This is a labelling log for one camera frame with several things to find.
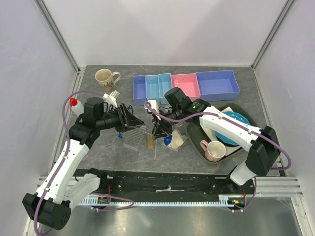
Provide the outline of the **brown test tube brush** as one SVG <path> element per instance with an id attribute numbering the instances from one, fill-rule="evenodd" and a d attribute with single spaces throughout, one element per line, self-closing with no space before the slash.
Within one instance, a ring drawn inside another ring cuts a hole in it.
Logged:
<path id="1" fill-rule="evenodd" d="M 153 130 L 152 119 L 149 117 L 148 119 L 148 149 L 150 150 L 153 150 L 154 148 L 152 130 Z"/>

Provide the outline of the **pink mug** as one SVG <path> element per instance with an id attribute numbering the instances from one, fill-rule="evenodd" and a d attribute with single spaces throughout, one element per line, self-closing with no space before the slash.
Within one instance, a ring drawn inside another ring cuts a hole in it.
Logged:
<path id="1" fill-rule="evenodd" d="M 205 158 L 210 162 L 220 161 L 226 154 L 226 148 L 223 143 L 219 141 L 200 142 L 201 148 L 204 150 Z"/>

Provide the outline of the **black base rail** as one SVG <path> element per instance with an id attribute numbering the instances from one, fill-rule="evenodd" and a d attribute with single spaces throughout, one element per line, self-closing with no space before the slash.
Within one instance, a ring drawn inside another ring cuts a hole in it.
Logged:
<path id="1" fill-rule="evenodd" d="M 114 196 L 113 203 L 192 203 L 214 202 L 220 195 L 248 196 L 254 193 L 254 182 L 238 186 L 226 175 L 176 174 L 134 171 L 99 171 L 79 169 L 78 180 L 84 174 L 96 174 L 100 180 L 97 193 Z"/>

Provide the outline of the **dark green tray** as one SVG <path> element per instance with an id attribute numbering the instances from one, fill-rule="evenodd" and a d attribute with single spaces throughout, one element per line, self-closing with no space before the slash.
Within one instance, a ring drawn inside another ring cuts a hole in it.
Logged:
<path id="1" fill-rule="evenodd" d="M 233 103 L 233 102 L 225 103 L 225 104 L 217 107 L 217 109 L 222 111 L 222 108 L 226 108 L 228 105 L 231 105 L 232 109 L 236 108 L 236 112 L 240 113 L 245 118 L 247 118 L 252 126 L 257 126 L 257 123 L 252 118 L 252 116 L 246 110 L 244 110 L 241 106 L 239 106 L 237 103 Z M 242 149 L 234 152 L 233 154 L 229 155 L 228 157 L 223 157 L 218 162 L 210 162 L 205 158 L 204 150 L 200 146 L 200 142 L 202 140 L 210 141 L 209 138 L 204 133 L 204 131 L 202 130 L 202 128 L 195 123 L 186 123 L 185 132 L 186 132 L 186 135 L 188 137 L 189 142 L 193 146 L 193 149 L 197 152 L 197 156 L 209 165 L 217 165 L 217 164 L 221 164 L 225 161 L 231 160 L 234 157 L 237 157 L 238 154 L 241 154 L 244 150 L 242 148 Z"/>

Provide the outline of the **beige patterned mug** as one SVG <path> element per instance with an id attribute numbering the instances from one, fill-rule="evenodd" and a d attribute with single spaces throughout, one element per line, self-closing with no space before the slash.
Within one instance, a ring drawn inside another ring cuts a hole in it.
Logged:
<path id="1" fill-rule="evenodd" d="M 115 84 L 121 78 L 121 74 L 109 69 L 101 69 L 95 73 L 94 77 L 105 92 L 111 93 L 115 90 Z"/>

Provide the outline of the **right light blue bin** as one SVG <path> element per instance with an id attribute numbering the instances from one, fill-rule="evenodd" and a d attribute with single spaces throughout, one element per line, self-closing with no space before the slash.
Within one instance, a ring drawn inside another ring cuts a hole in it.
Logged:
<path id="1" fill-rule="evenodd" d="M 160 104 L 161 105 L 167 104 L 168 101 L 164 95 L 170 89 L 172 89 L 171 74 L 170 73 L 158 74 L 158 86 L 159 86 Z"/>

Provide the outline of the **blue dotted plate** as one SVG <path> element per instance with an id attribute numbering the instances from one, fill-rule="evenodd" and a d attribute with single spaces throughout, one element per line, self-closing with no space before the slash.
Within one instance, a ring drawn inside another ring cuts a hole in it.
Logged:
<path id="1" fill-rule="evenodd" d="M 227 116 L 231 117 L 231 118 L 234 118 L 244 124 L 247 124 L 247 125 L 250 125 L 251 123 L 249 122 L 249 120 L 247 118 L 245 118 L 243 115 L 241 115 L 240 113 L 237 113 L 237 112 L 233 112 L 233 111 L 225 111 L 223 112 L 225 113 Z M 236 147 L 238 146 L 238 144 L 229 139 L 228 137 L 224 136 L 223 134 L 221 133 L 218 133 L 215 131 L 215 136 L 216 138 L 218 139 L 218 141 L 222 142 L 224 145 L 228 146 L 228 147 Z"/>

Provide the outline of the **bag of white gloves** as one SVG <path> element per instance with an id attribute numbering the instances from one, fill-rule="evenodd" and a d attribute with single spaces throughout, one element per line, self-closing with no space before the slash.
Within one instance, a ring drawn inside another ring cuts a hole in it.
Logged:
<path id="1" fill-rule="evenodd" d="M 172 136 L 173 138 L 171 143 L 167 146 L 164 143 L 163 145 L 169 148 L 170 150 L 178 151 L 179 148 L 183 145 L 183 143 L 187 140 L 187 136 L 181 135 L 178 129 L 173 130 Z"/>

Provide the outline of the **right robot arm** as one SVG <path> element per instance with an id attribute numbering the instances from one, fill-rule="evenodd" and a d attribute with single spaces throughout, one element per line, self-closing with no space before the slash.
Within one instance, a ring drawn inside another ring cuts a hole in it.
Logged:
<path id="1" fill-rule="evenodd" d="M 154 137 L 170 134 L 175 123 L 192 122 L 204 133 L 216 131 L 248 152 L 246 160 L 228 175 L 229 178 L 225 181 L 228 192 L 238 193 L 248 180 L 255 176 L 266 176 L 272 169 L 281 153 L 273 128 L 266 126 L 261 129 L 245 124 L 202 99 L 191 101 L 178 87 L 169 90 L 165 98 L 171 105 L 171 111 L 164 115 L 159 113 L 156 101 L 149 100 L 145 103 L 145 108 L 155 119 Z"/>

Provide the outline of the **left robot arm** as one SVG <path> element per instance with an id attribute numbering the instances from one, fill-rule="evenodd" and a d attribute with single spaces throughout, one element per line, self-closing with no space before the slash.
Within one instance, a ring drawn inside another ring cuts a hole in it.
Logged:
<path id="1" fill-rule="evenodd" d="M 27 193 L 22 204 L 34 224 L 40 223 L 61 230 L 68 222 L 72 210 L 90 193 L 104 193 L 108 181 L 104 173 L 92 169 L 74 184 L 68 184 L 79 163 L 88 153 L 100 132 L 114 128 L 123 133 L 144 125 L 125 104 L 104 109 L 105 101 L 100 97 L 87 99 L 83 112 L 67 134 L 64 148 L 51 172 L 34 194 Z"/>

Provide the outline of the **clear test tube rack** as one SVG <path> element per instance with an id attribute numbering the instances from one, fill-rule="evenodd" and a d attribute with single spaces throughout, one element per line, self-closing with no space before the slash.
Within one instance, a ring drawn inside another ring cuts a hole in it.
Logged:
<path id="1" fill-rule="evenodd" d="M 147 131 L 147 126 L 142 125 L 123 134 L 123 146 L 133 151 L 138 151 Z"/>

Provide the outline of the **left light blue bin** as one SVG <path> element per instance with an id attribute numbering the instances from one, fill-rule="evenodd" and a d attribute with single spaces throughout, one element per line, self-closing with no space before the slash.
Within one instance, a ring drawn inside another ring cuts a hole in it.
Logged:
<path id="1" fill-rule="evenodd" d="M 146 75 L 146 98 L 160 104 L 158 75 Z"/>

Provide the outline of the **blue base measuring cylinder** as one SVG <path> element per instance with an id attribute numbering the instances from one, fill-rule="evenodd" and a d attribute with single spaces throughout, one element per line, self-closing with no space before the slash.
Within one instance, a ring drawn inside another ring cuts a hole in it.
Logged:
<path id="1" fill-rule="evenodd" d="M 163 143 L 167 146 L 171 143 L 173 136 L 170 135 L 170 136 L 166 137 L 166 134 L 164 132 L 162 132 L 162 138 L 163 138 Z"/>

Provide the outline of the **small purple bin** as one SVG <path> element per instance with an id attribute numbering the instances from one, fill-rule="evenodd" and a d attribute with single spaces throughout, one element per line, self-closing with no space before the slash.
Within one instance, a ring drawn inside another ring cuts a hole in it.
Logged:
<path id="1" fill-rule="evenodd" d="M 144 106 L 146 102 L 145 75 L 133 76 L 133 101 L 136 106 Z"/>

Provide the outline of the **red cap wash bottle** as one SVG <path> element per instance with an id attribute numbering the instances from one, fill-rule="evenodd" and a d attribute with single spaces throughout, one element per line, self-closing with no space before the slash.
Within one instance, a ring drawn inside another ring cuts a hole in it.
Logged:
<path id="1" fill-rule="evenodd" d="M 70 98 L 70 110 L 79 117 L 84 112 L 84 106 L 83 104 L 78 101 L 76 98 L 72 97 Z"/>

